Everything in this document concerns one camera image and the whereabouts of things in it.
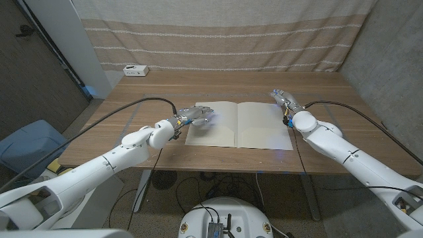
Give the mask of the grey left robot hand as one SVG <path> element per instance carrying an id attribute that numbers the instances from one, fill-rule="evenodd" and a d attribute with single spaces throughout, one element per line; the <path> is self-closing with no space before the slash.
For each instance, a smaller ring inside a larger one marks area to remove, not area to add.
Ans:
<path id="1" fill-rule="evenodd" d="M 182 108 L 175 116 L 169 118 L 168 121 L 174 126 L 174 129 L 179 129 L 189 124 L 203 126 L 208 123 L 208 115 L 213 112 L 214 110 L 208 106 Z"/>

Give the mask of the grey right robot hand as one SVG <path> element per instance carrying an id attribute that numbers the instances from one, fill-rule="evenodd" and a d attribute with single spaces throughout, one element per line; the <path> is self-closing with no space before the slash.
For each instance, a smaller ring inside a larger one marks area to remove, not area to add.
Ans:
<path id="1" fill-rule="evenodd" d="M 279 105 L 285 106 L 285 108 L 288 108 L 294 113 L 304 111 L 304 107 L 301 106 L 296 101 L 296 99 L 288 92 L 285 92 L 280 89 L 274 89 L 270 93 L 270 96 L 273 97 Z"/>

